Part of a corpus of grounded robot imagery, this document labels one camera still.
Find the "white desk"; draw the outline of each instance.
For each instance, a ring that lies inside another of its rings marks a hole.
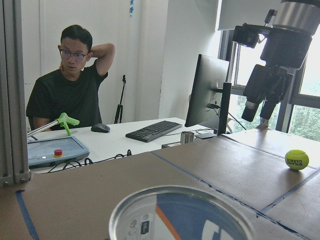
[[[133,132],[154,123],[158,123],[163,120],[182,124],[182,127],[169,132],[168,135],[159,137],[150,142],[137,141],[126,137],[127,133]],[[126,155],[129,149],[131,150],[131,153],[133,155],[158,150],[161,149],[161,146],[163,144],[179,142],[181,137],[180,133],[182,131],[207,129],[207,127],[201,125],[185,127],[184,124],[184,120],[172,117],[164,119],[109,124],[108,126],[110,127],[110,132],[108,133],[92,132],[90,127],[73,128],[70,130],[70,132],[72,136],[78,138],[90,150],[90,155],[88,157],[93,162],[98,162],[112,158],[117,154]],[[67,132],[65,130],[40,132],[35,135],[37,139],[50,139],[65,136],[67,136]],[[47,173],[50,169],[52,169],[52,167],[34,168],[32,169],[32,172]]]

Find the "black t-shirt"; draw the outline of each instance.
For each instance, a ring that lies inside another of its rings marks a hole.
[[[96,62],[85,67],[76,81],[66,79],[60,70],[38,78],[34,84],[26,107],[27,117],[50,119],[53,122],[61,113],[80,121],[79,125],[68,124],[69,128],[90,127],[101,123],[98,89],[108,76],[100,76]],[[60,125],[52,130],[63,129]]]

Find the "computer monitor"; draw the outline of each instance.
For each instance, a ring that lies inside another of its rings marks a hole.
[[[220,109],[218,135],[226,132],[231,92],[231,83],[226,82],[228,67],[228,61],[199,54],[185,121],[186,127],[213,118]]]

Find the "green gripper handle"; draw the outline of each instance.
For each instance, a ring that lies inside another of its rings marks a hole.
[[[65,112],[61,113],[60,117],[56,119],[60,127],[64,127],[68,136],[71,136],[71,132],[68,124],[73,126],[78,125],[80,123],[79,120],[69,117]]]

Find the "yellow tennis ball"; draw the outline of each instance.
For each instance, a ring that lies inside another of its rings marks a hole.
[[[309,157],[304,151],[293,149],[285,154],[285,163],[293,170],[302,170],[308,166]]]

